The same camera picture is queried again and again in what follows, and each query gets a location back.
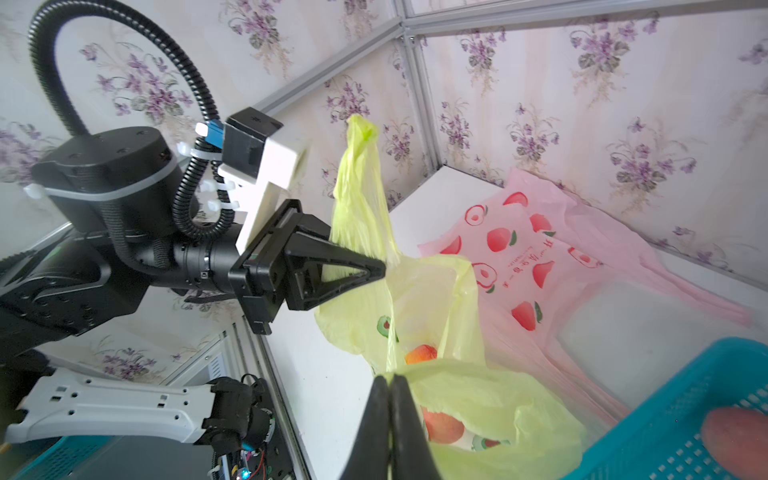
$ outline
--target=blue plastic basket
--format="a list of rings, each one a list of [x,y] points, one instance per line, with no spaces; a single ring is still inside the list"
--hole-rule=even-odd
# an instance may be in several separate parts
[[[108,436],[61,437],[51,448],[29,462],[11,480],[58,480],[109,442]]]
[[[563,480],[738,480],[701,443],[707,413],[768,413],[768,346],[714,343],[584,454]]]

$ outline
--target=floral wallpaper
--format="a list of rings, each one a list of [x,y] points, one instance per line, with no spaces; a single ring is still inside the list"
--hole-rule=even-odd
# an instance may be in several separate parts
[[[443,162],[530,171],[768,286],[768,9],[718,5],[427,37]]]
[[[386,0],[125,2],[166,29],[190,55],[222,117],[272,94],[394,15]],[[0,257],[29,248],[65,222],[49,200],[30,200],[22,190],[30,181],[30,166],[69,138],[28,59],[25,36],[37,7],[12,0],[0,15],[2,77],[14,93],[0,100],[0,198],[15,206],[0,212],[0,222],[23,226],[0,232]],[[79,18],[63,29],[57,53],[68,93],[94,132],[150,125],[172,149],[194,139],[200,112],[193,95],[178,70],[139,34],[102,18]],[[302,173],[290,191],[310,213],[330,221],[337,166],[346,149],[345,120],[351,114],[365,115],[381,129],[390,207],[426,176],[403,58],[397,41],[383,45],[279,116],[298,124],[310,139]],[[198,218],[216,215],[203,210]],[[136,313],[41,350],[115,378],[163,382],[242,315],[235,300],[198,303],[209,296],[150,288]]]
[[[408,0],[416,14],[439,12],[449,8],[460,8],[481,3],[493,3],[498,0]]]
[[[306,155],[306,166],[291,194],[302,200],[306,211],[329,221],[339,161],[346,149],[346,123],[360,114],[379,126],[382,179],[390,208],[416,189],[426,178],[425,148],[415,121],[413,95],[402,82],[403,46],[392,41],[378,48],[348,70],[328,80],[306,96],[298,107],[277,115],[283,123],[304,131],[325,131],[315,137]],[[318,192],[317,198],[308,197]]]

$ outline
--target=black corrugated cable conduit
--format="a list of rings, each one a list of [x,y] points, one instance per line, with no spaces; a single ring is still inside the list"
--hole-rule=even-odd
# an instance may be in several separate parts
[[[88,129],[74,110],[64,84],[61,82],[56,66],[56,37],[64,24],[70,20],[91,16],[120,22],[150,40],[168,57],[187,81],[203,119],[211,121],[219,118],[214,99],[200,72],[169,34],[149,18],[115,0],[51,0],[44,3],[32,19],[28,33],[29,50],[40,85],[71,135],[87,134]],[[202,137],[196,140],[195,148],[208,151],[215,149]],[[181,233],[195,239],[218,238],[234,221],[234,212],[230,209],[222,209],[215,223],[200,226],[192,222],[189,211],[191,200],[207,165],[207,160],[193,156],[174,197],[174,222]],[[215,167],[214,176],[217,181],[222,181],[216,174]],[[230,202],[226,191],[219,190],[218,197],[222,203]]]

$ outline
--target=blue connector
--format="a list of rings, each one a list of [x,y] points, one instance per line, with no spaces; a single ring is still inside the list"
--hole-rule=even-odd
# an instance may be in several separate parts
[[[224,146],[224,125],[220,120],[211,120],[208,122],[208,136],[205,141],[214,147],[223,148]]]

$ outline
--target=yellow plastic bag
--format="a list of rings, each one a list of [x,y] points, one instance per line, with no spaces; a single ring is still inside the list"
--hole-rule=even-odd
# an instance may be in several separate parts
[[[378,132],[359,115],[348,123],[330,239],[385,261],[387,271],[384,280],[318,307],[323,334],[362,355],[374,372],[404,375],[417,405],[454,417],[480,440],[478,447],[471,439],[478,451],[430,442],[445,480],[555,480],[569,473],[581,460],[584,427],[532,377],[485,366],[472,265],[453,255],[400,253],[381,180]],[[326,267],[323,279],[349,273]],[[406,356],[421,346],[436,350],[437,359],[406,365]],[[500,443],[485,449],[486,439]]]

